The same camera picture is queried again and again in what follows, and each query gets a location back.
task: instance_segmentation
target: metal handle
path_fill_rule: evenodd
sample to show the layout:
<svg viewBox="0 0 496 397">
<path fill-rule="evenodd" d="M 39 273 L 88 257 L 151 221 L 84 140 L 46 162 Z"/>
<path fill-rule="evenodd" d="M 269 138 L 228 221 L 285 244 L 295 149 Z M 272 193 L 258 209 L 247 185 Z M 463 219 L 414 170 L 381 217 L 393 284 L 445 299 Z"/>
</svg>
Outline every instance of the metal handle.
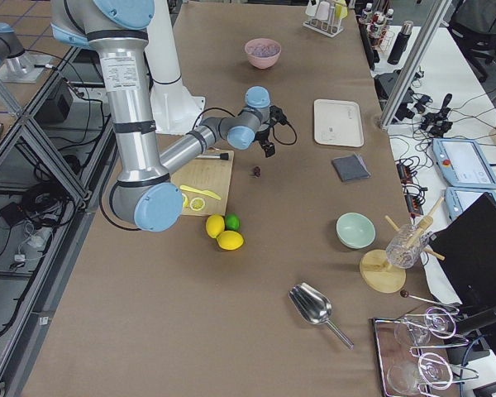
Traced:
<svg viewBox="0 0 496 397">
<path fill-rule="evenodd" d="M 347 347 L 349 347 L 351 350 L 353 349 L 353 347 L 355 347 L 355 344 L 351 342 L 351 340 L 331 321 L 327 321 L 326 324 L 331 329 L 331 331 L 333 331 L 336 336 L 339 337 L 342 342 L 344 342 Z"/>
</svg>

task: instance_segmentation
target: computer monitor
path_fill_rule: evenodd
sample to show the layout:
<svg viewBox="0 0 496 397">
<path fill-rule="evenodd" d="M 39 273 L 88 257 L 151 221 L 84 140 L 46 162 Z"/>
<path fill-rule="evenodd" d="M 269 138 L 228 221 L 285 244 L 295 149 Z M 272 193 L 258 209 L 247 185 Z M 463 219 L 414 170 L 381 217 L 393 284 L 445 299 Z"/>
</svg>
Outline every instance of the computer monitor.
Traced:
<svg viewBox="0 0 496 397">
<path fill-rule="evenodd" d="M 496 306 L 496 202 L 491 195 L 482 194 L 430 246 L 445 256 L 441 268 L 463 307 Z M 496 354 L 496 323 L 480 331 Z"/>
</svg>

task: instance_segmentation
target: table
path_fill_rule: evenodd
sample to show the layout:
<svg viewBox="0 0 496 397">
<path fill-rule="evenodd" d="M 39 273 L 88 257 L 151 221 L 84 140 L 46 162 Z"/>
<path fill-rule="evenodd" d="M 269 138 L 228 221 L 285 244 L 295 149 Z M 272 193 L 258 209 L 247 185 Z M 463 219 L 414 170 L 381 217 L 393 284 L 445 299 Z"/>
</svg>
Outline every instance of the table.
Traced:
<svg viewBox="0 0 496 397">
<path fill-rule="evenodd" d="M 394 26 L 393 33 L 396 34 L 399 28 L 399 26 Z M 387 63 L 389 49 L 380 51 L 379 56 L 381 61 L 375 66 L 374 74 L 401 69 L 408 57 L 413 42 L 417 38 L 418 32 L 419 27 L 415 27 L 408 42 L 408 49 L 403 54 L 398 65 Z M 446 28 L 441 27 L 437 30 L 427 53 L 422 59 L 421 67 L 424 71 L 424 78 L 417 84 L 414 84 L 412 88 L 418 93 L 430 95 L 434 100 L 430 104 L 432 108 L 440 108 L 445 95 L 452 93 L 452 100 L 449 107 L 457 109 L 457 111 L 449 115 L 449 120 L 454 123 L 451 130 L 445 134 L 445 137 L 465 136 L 467 138 L 477 138 L 477 142 L 483 144 L 481 148 L 487 160 L 490 163 L 496 163 L 496 147 L 485 145 L 493 144 L 489 134 L 494 133 L 491 126 L 496 125 L 496 111 L 493 110 L 494 105 L 481 87 L 477 77 L 467 64 Z M 481 121 L 466 116 L 475 116 L 482 112 L 485 113 L 479 117 Z M 415 126 L 412 126 L 412 121 L 407 119 L 400 124 L 392 124 L 389 127 L 388 132 L 393 138 L 391 144 L 395 159 L 401 156 L 409 157 L 411 155 L 417 155 L 423 162 L 426 160 L 423 153 L 415 150 L 417 141 L 412 139 L 413 128 L 417 128 L 419 120 L 419 116 L 413 119 Z M 433 158 L 431 150 L 428 151 L 428 154 Z M 417 180 L 420 185 L 428 187 L 428 191 L 426 192 L 427 201 L 423 205 L 423 211 L 427 213 L 432 205 L 444 194 L 447 183 L 442 178 L 436 166 L 421 168 L 417 172 Z M 439 231 L 446 228 L 449 223 L 450 220 L 446 211 L 446 205 L 443 204 L 441 210 L 434 214 L 434 223 L 431 229 L 433 231 Z M 441 302 L 459 302 L 459 298 L 451 288 L 437 259 L 430 257 L 426 266 L 426 273 L 430 291 Z M 474 395 L 473 393 L 471 394 L 471 389 L 496 381 L 496 357 L 492 352 L 490 356 L 484 359 L 472 361 L 470 367 L 479 371 L 480 377 L 478 380 L 467 382 L 465 395 Z"/>
<path fill-rule="evenodd" d="M 393 237 L 384 215 L 402 224 L 408 214 L 355 21 L 330 39 L 304 19 L 302 7 L 183 5 L 174 34 L 192 94 L 236 112 L 263 85 L 298 144 L 267 160 L 258 147 L 236 152 L 227 211 L 241 219 L 238 251 L 220 251 L 202 218 L 154 234 L 117 230 L 98 213 L 22 396 L 379 395 L 370 318 L 417 304 L 369 289 L 358 271 L 368 250 L 340 244 L 335 222 L 363 213 L 377 231 L 370 248 L 384 248 Z M 246 61 L 244 43 L 258 36 L 282 44 L 272 69 Z M 360 105 L 362 148 L 314 142 L 317 98 Z M 343 184 L 331 159 L 355 151 L 372 176 Z M 333 302 L 354 351 L 300 318 L 287 295 L 302 281 Z M 406 288 L 427 295 L 422 268 L 408 271 Z"/>
</svg>

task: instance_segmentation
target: wooden stick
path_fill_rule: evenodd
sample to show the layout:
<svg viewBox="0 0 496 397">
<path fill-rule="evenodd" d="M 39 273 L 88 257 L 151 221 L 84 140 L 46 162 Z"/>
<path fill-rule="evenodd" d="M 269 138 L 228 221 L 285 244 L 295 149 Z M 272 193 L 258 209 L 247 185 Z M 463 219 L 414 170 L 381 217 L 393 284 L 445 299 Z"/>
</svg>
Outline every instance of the wooden stick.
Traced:
<svg viewBox="0 0 496 397">
<path fill-rule="evenodd" d="M 390 218 L 388 215 L 385 215 L 384 219 L 388 221 L 388 223 L 391 225 L 393 229 L 395 229 L 396 232 L 398 232 L 400 227 L 397 226 L 397 223 L 395 223 L 392 218 Z"/>
<path fill-rule="evenodd" d="M 428 216 L 432 216 L 433 213 L 439 208 L 439 206 L 441 205 L 441 203 L 444 201 L 445 199 L 443 198 L 443 196 L 441 196 L 435 204 L 433 204 L 433 207 L 432 209 L 430 210 L 430 212 L 428 213 Z"/>
<path fill-rule="evenodd" d="M 427 254 L 430 254 L 431 256 L 434 256 L 436 257 L 439 261 L 443 261 L 445 260 L 445 257 L 441 254 L 438 254 L 437 252 L 433 251 L 431 248 L 427 248 L 425 247 L 424 248 L 424 251 L 427 253 Z"/>
</svg>

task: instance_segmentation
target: lemon slice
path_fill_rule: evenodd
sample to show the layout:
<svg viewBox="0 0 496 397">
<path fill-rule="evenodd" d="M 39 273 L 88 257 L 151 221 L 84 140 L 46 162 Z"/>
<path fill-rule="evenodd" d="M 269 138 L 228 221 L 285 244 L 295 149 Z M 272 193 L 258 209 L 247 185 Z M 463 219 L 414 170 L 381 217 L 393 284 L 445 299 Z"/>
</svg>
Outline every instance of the lemon slice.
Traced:
<svg viewBox="0 0 496 397">
<path fill-rule="evenodd" d="M 184 199 L 184 201 L 182 202 L 182 208 L 186 208 L 189 205 L 188 195 L 185 193 L 182 193 L 182 199 Z"/>
<path fill-rule="evenodd" d="M 202 211 L 206 207 L 206 200 L 202 197 L 195 197 L 189 202 L 189 207 L 193 211 Z"/>
</svg>

